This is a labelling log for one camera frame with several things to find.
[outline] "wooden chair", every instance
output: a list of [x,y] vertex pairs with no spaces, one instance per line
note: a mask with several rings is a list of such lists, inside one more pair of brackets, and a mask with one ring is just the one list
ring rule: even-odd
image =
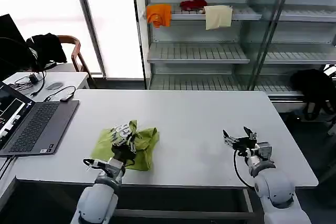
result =
[[61,44],[62,43],[67,43],[67,44],[75,45],[75,48],[74,48],[74,50],[72,51],[72,54],[71,54],[71,59],[72,59],[72,63],[73,63],[73,66],[74,66],[75,70],[77,72],[88,73],[88,75],[89,75],[88,81],[95,88],[97,88],[96,82],[92,78],[91,72],[90,72],[88,66],[85,63],[82,54],[80,53],[80,41],[79,41],[79,39],[77,39],[73,36],[69,36],[69,35],[57,35],[57,37],[59,38],[59,41],[61,42]]

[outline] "computer monitor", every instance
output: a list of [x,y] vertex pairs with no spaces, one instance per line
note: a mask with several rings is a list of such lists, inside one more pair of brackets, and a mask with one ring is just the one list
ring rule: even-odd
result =
[[9,14],[0,16],[0,81],[14,73],[34,68],[33,53]]

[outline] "power adapter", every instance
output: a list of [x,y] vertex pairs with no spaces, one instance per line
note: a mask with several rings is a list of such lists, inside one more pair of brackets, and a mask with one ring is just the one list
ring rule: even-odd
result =
[[38,83],[38,79],[37,79],[37,77],[36,77],[36,75],[35,75],[34,73],[32,73],[32,74],[29,76],[29,80],[30,80],[30,82],[31,82],[33,85],[35,85],[35,84]]

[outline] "beige cloth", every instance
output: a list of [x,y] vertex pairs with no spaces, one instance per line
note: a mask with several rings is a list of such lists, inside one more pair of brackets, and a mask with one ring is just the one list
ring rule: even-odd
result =
[[232,6],[214,5],[204,6],[206,30],[220,27],[230,27],[232,21]]

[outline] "white desk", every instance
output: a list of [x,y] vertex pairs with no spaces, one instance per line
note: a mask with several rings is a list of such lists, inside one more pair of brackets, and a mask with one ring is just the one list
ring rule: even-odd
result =
[[[16,80],[28,76],[29,72],[18,72],[14,75],[8,77],[6,80],[4,80],[5,84],[15,83]],[[37,78],[40,80],[42,79],[42,74],[36,74]],[[86,72],[47,72],[46,75],[46,83],[43,89],[35,96],[31,97],[30,94],[39,90],[39,88],[42,85],[42,81],[40,81],[37,85],[31,87],[30,89],[22,91],[22,94],[26,95],[30,99],[34,100],[35,102],[41,102],[44,101],[44,99],[57,92],[58,90],[66,87],[66,86],[75,86],[76,89],[89,89],[88,83],[87,83],[88,74]],[[29,81],[28,77],[22,79],[20,82],[26,82]],[[62,82],[64,85],[57,90],[47,90],[46,88],[50,86],[51,84],[55,82]],[[66,89],[59,94],[53,96],[51,98],[51,101],[59,101],[61,98],[66,97],[68,93],[71,93],[73,91],[72,88]]]
[[[241,188],[233,168],[233,150],[222,129],[245,136],[243,126],[273,146],[272,158],[297,187],[318,181],[277,111],[263,92],[78,90],[79,108],[55,155],[20,157],[4,177],[46,182],[93,183],[99,171],[87,170],[100,131],[130,120],[138,128],[157,127],[160,140],[149,172],[127,170],[123,183],[178,187]],[[237,158],[244,180],[252,178]]]

